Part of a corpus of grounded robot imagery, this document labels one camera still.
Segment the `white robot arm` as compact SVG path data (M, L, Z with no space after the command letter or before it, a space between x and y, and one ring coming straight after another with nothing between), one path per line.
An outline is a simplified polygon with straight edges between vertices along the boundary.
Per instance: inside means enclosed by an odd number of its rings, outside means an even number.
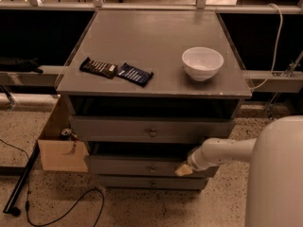
M245 227L303 227L303 116L279 118L258 137L209 138L175 168L178 176L248 163Z

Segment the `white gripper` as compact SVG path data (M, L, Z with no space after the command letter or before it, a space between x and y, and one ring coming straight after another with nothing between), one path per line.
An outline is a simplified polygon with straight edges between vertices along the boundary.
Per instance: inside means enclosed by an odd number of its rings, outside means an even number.
M183 162L175 168L174 172L177 176L182 177L190 175L195 171L204 171L208 169L208 162L206 161L201 147L194 148L188 153L187 162Z

